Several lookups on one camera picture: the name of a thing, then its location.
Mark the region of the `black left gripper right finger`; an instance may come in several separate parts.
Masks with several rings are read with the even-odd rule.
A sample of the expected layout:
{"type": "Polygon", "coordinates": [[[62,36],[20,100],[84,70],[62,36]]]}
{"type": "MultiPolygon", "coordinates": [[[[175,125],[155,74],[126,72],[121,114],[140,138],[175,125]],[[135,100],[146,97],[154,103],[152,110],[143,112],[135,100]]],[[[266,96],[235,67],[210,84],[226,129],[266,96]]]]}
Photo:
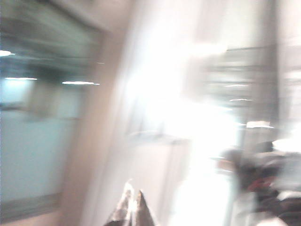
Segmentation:
{"type": "Polygon", "coordinates": [[[157,222],[147,204],[144,193],[139,191],[136,199],[135,211],[135,225],[136,226],[157,226],[157,222]]]}

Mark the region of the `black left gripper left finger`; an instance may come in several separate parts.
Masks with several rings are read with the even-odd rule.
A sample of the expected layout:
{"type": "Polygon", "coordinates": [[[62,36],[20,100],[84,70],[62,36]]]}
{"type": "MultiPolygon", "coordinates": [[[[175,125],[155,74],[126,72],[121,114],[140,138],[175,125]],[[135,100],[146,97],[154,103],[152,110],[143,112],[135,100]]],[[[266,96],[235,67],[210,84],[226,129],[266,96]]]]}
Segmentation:
{"type": "Polygon", "coordinates": [[[120,200],[106,221],[107,226],[134,226],[135,190],[129,179],[123,188],[120,200]]]}

